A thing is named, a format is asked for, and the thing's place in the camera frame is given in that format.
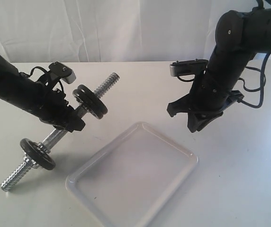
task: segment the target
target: table surface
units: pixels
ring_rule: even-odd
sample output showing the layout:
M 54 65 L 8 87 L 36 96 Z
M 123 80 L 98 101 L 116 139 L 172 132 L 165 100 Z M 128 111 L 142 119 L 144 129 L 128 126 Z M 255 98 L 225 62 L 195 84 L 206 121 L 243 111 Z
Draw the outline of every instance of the table surface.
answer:
M 53 171 L 32 169 L 10 193 L 0 189 L 0 227 L 98 226 L 65 188 L 67 175 L 138 121 L 144 121 L 190 149 L 199 165 L 165 205 L 151 226 L 271 226 L 271 60 L 262 108 L 229 107 L 203 131 L 190 133 L 187 115 L 174 118 L 167 104 L 188 93 L 191 84 L 172 78 L 170 62 L 67 63 L 77 80 L 65 84 L 67 99 L 77 106 L 72 91 L 85 84 L 96 88 L 112 72 L 120 81 L 102 98 L 108 114 L 84 117 L 82 132 L 67 134 L 53 149 Z M 36 65 L 17 63 L 29 72 Z M 261 61 L 250 62 L 260 67 Z M 245 70 L 248 87 L 257 87 L 257 72 Z M 258 103 L 259 94 L 245 100 Z M 0 183 L 22 160 L 19 141 L 42 141 L 52 126 L 0 100 Z

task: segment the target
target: screw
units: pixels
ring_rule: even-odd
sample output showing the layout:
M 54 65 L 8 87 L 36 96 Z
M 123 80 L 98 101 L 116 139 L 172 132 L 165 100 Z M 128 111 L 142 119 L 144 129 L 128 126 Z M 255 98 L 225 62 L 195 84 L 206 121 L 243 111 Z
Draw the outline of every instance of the screw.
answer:
M 120 79 L 118 74 L 112 73 L 107 79 L 94 91 L 94 94 L 98 98 L 102 96 Z M 77 108 L 78 115 L 83 117 L 87 111 L 83 108 Z M 51 134 L 49 134 L 43 143 L 39 143 L 38 147 L 42 152 L 48 153 L 49 150 L 67 133 L 66 130 L 55 129 Z M 30 157 L 24 156 L 24 161 L 12 172 L 6 180 L 1 183 L 1 189 L 5 192 L 11 190 L 11 188 L 16 185 L 23 176 L 31 169 L 37 168 L 36 162 L 34 162 Z

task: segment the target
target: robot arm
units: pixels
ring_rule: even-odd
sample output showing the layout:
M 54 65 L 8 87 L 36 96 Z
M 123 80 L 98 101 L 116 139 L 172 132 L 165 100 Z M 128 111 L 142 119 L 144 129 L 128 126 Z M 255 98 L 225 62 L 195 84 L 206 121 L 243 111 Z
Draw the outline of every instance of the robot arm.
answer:
M 216 46 L 209 61 L 195 60 L 175 62 L 172 76 L 195 74 L 189 94 L 169 103 L 171 117 L 188 113 L 188 128 L 200 131 L 234 102 L 259 108 L 263 101 L 263 72 L 261 72 L 261 99 L 258 105 L 243 101 L 233 87 L 247 63 L 256 53 L 271 53 L 271 9 L 256 7 L 251 12 L 229 11 L 219 20 L 216 28 Z

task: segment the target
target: white curtain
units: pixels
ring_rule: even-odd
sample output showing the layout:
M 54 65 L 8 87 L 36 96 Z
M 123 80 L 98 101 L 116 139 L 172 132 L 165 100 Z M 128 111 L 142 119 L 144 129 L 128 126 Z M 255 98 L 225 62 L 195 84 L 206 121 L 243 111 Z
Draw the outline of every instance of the white curtain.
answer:
M 0 0 L 10 62 L 209 59 L 220 16 L 255 0 Z

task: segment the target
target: plastic tray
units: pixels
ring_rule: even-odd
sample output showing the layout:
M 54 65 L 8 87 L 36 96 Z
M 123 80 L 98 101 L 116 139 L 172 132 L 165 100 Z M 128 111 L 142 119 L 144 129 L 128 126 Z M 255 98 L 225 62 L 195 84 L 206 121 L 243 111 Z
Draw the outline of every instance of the plastic tray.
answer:
M 138 122 L 66 179 L 66 188 L 106 227 L 145 227 L 198 162 Z

